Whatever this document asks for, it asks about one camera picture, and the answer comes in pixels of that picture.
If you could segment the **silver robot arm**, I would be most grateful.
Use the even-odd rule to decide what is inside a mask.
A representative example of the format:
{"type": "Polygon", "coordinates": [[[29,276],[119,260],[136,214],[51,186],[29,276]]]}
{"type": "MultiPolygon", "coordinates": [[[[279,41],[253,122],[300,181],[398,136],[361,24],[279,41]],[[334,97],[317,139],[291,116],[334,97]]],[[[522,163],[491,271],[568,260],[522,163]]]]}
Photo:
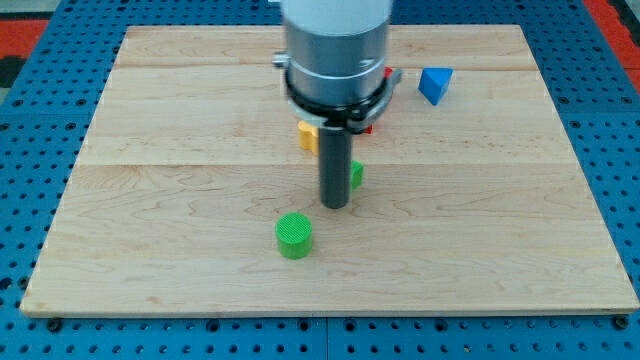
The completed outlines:
{"type": "Polygon", "coordinates": [[[385,76],[392,0],[282,0],[289,105],[312,125],[360,134],[388,106],[400,81],[385,76]]]}

